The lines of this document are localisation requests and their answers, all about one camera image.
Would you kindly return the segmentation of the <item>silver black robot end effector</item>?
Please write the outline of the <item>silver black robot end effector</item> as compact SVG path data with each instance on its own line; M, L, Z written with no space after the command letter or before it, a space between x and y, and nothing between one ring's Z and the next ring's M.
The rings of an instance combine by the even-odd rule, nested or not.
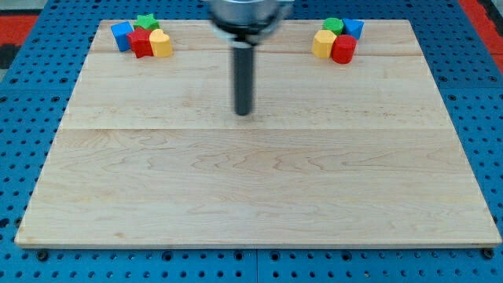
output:
M293 0L208 0L215 34L227 42L260 44L291 12Z

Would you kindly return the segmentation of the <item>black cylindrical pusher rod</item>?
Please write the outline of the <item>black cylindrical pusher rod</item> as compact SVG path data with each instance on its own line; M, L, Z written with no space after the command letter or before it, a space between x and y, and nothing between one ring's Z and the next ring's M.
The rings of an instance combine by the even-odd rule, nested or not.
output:
M254 98L254 46L233 42L233 102L239 116L252 112Z

